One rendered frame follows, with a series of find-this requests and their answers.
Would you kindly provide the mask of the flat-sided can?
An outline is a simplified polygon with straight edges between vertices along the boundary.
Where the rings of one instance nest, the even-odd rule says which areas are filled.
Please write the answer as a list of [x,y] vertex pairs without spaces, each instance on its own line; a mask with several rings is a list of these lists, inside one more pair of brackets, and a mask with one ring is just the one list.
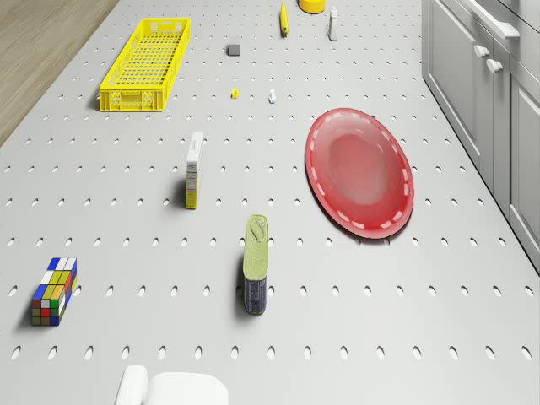
[[244,302],[250,314],[262,314],[267,302],[268,222],[263,215],[246,221],[243,258]]

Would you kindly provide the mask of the white and yellow box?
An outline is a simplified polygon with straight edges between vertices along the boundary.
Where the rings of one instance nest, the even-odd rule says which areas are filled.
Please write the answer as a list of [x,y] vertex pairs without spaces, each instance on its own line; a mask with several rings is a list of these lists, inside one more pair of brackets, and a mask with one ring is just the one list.
[[194,132],[186,157],[186,208],[196,209],[199,190],[199,172],[202,156],[203,132]]

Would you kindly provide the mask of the red plate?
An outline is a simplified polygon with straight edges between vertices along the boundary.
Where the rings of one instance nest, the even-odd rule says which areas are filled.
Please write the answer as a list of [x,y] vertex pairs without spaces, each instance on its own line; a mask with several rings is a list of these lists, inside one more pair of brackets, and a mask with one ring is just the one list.
[[370,239],[396,234],[413,211],[413,175],[398,141],[373,116],[350,108],[325,112],[305,146],[310,186],[346,230]]

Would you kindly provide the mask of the yellow basket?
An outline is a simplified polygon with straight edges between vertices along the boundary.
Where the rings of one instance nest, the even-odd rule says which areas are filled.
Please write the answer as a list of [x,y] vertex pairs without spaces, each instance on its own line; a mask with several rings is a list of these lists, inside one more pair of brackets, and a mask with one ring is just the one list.
[[190,29],[189,18],[142,19],[100,85],[100,110],[162,111]]

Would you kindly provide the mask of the puzzle cube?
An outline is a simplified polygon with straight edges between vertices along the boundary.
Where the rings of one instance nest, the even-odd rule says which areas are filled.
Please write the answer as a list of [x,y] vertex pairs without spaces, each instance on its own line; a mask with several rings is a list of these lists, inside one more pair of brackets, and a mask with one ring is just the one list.
[[58,326],[77,283],[77,258],[53,257],[31,301],[34,326]]

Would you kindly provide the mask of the white cabinet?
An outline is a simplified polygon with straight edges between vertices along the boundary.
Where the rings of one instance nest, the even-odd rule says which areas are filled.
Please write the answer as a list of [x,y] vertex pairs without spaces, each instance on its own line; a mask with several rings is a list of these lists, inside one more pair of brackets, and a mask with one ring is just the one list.
[[422,0],[422,72],[540,273],[540,0]]

